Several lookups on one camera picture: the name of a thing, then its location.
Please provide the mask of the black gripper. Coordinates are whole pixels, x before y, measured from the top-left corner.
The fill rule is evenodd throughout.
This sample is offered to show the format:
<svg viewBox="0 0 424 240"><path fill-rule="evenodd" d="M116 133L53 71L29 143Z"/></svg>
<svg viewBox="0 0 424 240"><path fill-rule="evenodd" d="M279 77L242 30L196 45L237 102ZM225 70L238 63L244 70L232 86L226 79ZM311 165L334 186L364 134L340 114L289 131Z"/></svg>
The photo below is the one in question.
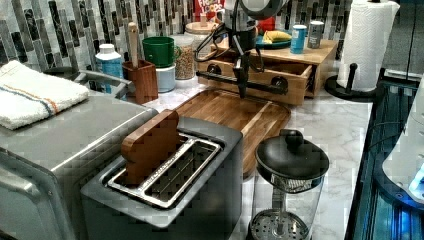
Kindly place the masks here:
<svg viewBox="0 0 424 240"><path fill-rule="evenodd" d="M256 30L250 29L246 31L234 32L231 37L231 49L234 50L241 61L242 67L234 67L233 73L236 77L239 95L241 98L246 97L248 71L244 68L248 67L249 54L252 49L256 48Z"/></svg>

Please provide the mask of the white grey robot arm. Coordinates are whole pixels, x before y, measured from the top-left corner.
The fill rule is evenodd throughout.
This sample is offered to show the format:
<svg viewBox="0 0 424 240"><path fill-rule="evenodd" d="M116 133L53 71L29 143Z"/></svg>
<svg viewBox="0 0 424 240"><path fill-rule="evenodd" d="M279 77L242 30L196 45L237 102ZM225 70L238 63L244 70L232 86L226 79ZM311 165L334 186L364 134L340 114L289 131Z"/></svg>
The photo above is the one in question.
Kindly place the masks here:
<svg viewBox="0 0 424 240"><path fill-rule="evenodd" d="M236 52L233 72L241 98L246 96L250 68L249 55L256 48L256 25L274 16L288 0L225 0L224 25L228 44Z"/></svg>

